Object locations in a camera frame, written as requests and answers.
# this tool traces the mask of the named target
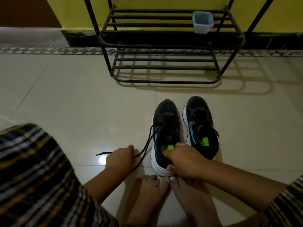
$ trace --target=floor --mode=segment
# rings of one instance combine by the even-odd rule
[[[219,65],[226,60],[219,57]],[[284,183],[303,173],[303,58],[237,57],[218,84],[202,87],[117,83],[102,56],[0,54],[0,67],[0,129],[39,124],[57,139],[82,183],[104,169],[105,157],[96,154],[129,144],[144,147],[161,101],[173,100],[181,112],[193,95],[206,100],[220,135],[216,160]],[[197,72],[181,74],[152,73],[148,78],[201,79]],[[119,73],[127,76],[146,78],[146,72]],[[103,206],[121,217],[133,180],[144,174],[154,174],[150,152]],[[236,198],[209,188],[224,225],[254,213]],[[158,226],[182,225],[185,219],[170,193]]]

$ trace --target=decorative floor border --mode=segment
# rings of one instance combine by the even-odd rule
[[[179,49],[169,49],[169,51],[178,51]],[[107,48],[108,55],[115,55],[116,49]],[[216,55],[230,56],[233,51],[218,50]],[[53,54],[53,55],[102,55],[101,48],[2,48],[0,47],[0,54]],[[238,52],[240,57],[303,57],[303,50],[245,50]]]

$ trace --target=hand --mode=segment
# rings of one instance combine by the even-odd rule
[[[133,145],[129,145],[127,148],[119,148],[106,157],[105,168],[111,168],[126,177],[134,167],[133,155]]]
[[[177,143],[174,149],[164,150],[163,155],[173,163],[166,169],[175,171],[182,178],[202,179],[202,172],[210,161],[185,143]]]

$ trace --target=black sneaker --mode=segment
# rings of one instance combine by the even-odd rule
[[[183,120],[187,127],[186,143],[207,159],[213,159],[219,150],[218,132],[207,103],[199,96],[191,97],[184,106]]]
[[[157,107],[152,120],[154,143],[151,150],[151,165],[160,176],[172,176],[166,167],[172,162],[162,152],[172,150],[176,143],[181,142],[180,119],[176,105],[166,99]]]

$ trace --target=brown door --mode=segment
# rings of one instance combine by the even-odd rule
[[[0,0],[0,26],[61,28],[47,0]]]

